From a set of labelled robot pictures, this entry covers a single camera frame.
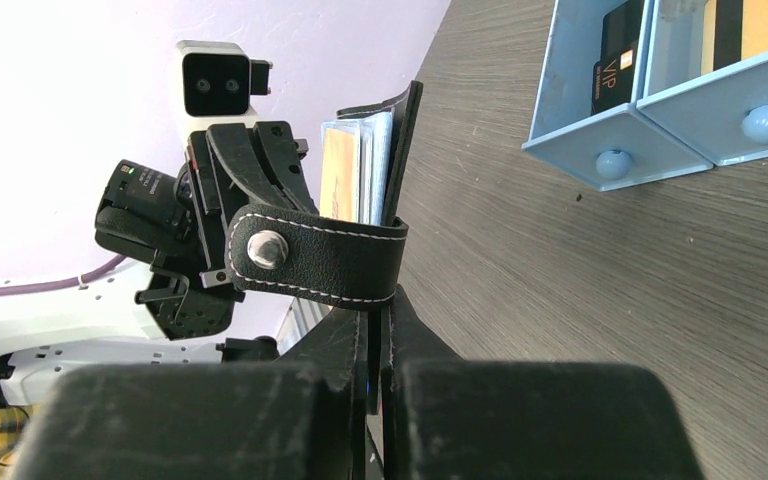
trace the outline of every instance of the gray wood grain surface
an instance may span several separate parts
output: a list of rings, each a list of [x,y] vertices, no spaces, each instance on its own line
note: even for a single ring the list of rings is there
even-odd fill
[[[468,358],[653,369],[709,478],[768,479],[768,160],[600,194],[522,153],[551,10],[453,0],[419,75],[401,282]]]

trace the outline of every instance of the light blue organizer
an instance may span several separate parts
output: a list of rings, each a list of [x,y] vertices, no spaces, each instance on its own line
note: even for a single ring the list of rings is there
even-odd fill
[[[590,115],[602,18],[625,0],[557,0],[528,142],[522,149],[600,191],[708,170],[640,113],[655,0],[644,2],[631,102]]]
[[[718,166],[768,157],[768,52],[700,76],[704,8],[662,3],[638,110]]]

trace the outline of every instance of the cable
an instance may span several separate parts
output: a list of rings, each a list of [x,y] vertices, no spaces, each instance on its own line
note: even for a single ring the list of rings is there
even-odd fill
[[[65,278],[63,280],[53,280],[51,282],[32,283],[29,285],[11,285],[7,287],[0,287],[0,297],[25,295],[28,293],[51,292],[54,290],[62,290],[64,288],[86,285],[87,283],[94,282],[103,277],[106,273],[110,272],[120,263],[125,261],[125,258],[126,257],[124,255],[117,255],[95,270],[89,273],[83,273],[77,277]]]

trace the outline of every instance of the leather strap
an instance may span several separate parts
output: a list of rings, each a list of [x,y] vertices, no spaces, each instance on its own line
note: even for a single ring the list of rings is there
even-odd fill
[[[286,260],[273,270],[256,265],[249,239],[273,231],[287,242]],[[238,290],[305,298],[352,310],[375,310],[396,291],[408,226],[342,222],[270,205],[249,204],[231,220],[226,261]]]

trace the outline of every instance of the white wall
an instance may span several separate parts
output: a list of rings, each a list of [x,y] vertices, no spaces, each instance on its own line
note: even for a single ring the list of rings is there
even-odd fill
[[[0,279],[72,276],[111,254],[93,214],[122,158],[175,173],[183,154],[170,115],[172,50],[182,39],[240,44],[274,62],[266,119],[311,142],[319,125],[412,79],[448,0],[0,1]],[[289,300],[250,295],[229,335],[277,333]]]

